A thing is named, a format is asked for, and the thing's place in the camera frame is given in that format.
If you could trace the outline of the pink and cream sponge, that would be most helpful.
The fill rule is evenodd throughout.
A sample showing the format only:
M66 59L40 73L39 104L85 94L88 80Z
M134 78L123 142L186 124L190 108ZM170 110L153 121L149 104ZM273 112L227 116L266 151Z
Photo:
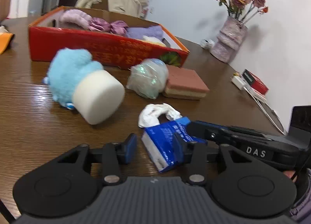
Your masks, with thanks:
M169 98L200 100L209 92L209 88L193 69L167 65L168 79L163 94Z

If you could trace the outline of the red black small box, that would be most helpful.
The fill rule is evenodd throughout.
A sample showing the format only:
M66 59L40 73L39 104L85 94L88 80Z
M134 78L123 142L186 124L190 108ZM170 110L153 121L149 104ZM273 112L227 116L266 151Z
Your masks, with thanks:
M255 90L256 93L259 93L261 96L265 97L265 95L269 91L269 88L263 83L263 81L259 77L257 77L247 69L243 71L242 77L252 88L252 90Z

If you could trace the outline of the purple satin scrunchie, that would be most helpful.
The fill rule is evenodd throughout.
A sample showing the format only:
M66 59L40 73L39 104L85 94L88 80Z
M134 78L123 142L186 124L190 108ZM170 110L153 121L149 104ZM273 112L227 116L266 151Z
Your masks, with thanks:
M89 22L89 30L107 32L120 36L127 33L128 25L124 21L107 22L102 18L93 17Z

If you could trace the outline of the fluffy lilac headband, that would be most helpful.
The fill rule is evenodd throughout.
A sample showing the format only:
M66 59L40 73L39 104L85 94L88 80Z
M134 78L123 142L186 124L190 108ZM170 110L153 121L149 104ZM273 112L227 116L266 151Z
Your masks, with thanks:
M65 11L60 16L59 21L62 23L76 24L83 29L88 30L91 19L92 16L90 16L89 14L78 9L71 9Z

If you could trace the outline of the purple knitted cloth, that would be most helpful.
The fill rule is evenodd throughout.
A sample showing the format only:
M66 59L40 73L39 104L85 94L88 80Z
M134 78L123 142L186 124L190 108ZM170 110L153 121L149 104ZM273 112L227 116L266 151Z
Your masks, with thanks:
M150 27L128 27L126 37L131 39L143 40L144 36L155 37L159 40L163 39L163 29L160 25Z

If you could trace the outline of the small white object by vase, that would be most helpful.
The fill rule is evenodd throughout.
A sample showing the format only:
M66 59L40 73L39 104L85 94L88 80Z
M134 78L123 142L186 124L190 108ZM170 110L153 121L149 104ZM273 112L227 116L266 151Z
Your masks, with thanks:
M213 40L205 40L202 39L200 42L200 46L205 50L211 50L215 45L215 42Z

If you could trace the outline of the pink textured vase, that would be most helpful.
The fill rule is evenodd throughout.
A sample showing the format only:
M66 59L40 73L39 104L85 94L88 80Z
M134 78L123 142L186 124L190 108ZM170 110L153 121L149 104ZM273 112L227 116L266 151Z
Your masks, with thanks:
M217 35L217 42L210 53L221 62L228 63L239 51L248 32L247 26L233 17L228 17Z

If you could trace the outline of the crumpled white tissue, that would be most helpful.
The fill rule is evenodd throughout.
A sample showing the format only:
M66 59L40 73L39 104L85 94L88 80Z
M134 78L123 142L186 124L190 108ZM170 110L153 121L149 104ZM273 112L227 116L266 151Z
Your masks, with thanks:
M169 104L148 104L139 115L138 127L146 128L158 126L160 124L159 117L162 115L165 115L169 121L182 118L181 113Z

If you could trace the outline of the clear plastic bagged puff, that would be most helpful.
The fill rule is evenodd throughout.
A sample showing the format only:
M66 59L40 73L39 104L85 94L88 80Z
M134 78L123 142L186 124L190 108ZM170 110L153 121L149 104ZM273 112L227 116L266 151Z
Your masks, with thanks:
M169 76L166 64L160 59L145 59L130 68L127 89L144 98L155 100L166 87Z

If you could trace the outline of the blue tissue packet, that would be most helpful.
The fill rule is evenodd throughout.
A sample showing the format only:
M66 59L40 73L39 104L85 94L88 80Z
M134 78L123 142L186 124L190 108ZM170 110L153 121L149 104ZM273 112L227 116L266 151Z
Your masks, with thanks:
M176 164L173 154L172 139L178 133L185 142L196 141L205 143L205 140L187 134L186 126L190 123L187 117L169 121L157 126L146 127L142 135L142 142L158 172L171 170Z

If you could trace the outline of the white foam cylinder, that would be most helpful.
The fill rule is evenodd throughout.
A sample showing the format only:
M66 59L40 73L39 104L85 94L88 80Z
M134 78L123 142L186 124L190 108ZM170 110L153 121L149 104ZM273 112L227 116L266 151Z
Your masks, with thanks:
M79 82L72 101L86 122L96 125L105 121L119 108L124 96L124 86L109 72L98 70Z

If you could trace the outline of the red cardboard box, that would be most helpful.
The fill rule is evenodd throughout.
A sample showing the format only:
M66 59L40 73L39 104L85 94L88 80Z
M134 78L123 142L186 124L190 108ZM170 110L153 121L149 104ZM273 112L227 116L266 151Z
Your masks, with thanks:
M151 58L182 66L190 53L165 27L161 29L169 44L167 47L107 32L87 31L77 25L63 23L59 19L68 10L69 6L60 6L29 24L31 60L50 62L58 50L83 48L103 65L129 69Z

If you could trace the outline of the yellow white plush toy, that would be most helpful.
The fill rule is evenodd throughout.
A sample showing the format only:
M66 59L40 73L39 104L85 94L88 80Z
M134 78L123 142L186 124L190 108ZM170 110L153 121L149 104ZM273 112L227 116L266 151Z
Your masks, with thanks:
M158 46L167 47L166 44L164 44L164 42L157 39L156 37L149 37L149 36L143 35L143 41L150 43L150 44L155 44Z

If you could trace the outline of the blue plush toy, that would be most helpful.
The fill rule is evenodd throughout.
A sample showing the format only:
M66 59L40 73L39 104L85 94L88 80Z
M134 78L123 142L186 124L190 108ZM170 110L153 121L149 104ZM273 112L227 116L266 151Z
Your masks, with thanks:
M98 70L103 70L103 65L94 61L88 50L64 48L56 53L43 83L48 86L55 102L74 110L72 97L75 88L83 78Z

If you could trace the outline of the brown wooden chair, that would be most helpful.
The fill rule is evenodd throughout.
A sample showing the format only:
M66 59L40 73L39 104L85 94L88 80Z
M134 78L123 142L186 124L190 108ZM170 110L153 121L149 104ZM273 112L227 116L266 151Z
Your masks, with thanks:
M108 11L109 10L108 0L101 0L100 2L98 2L96 4L93 4L92 8L97 9L97 10Z

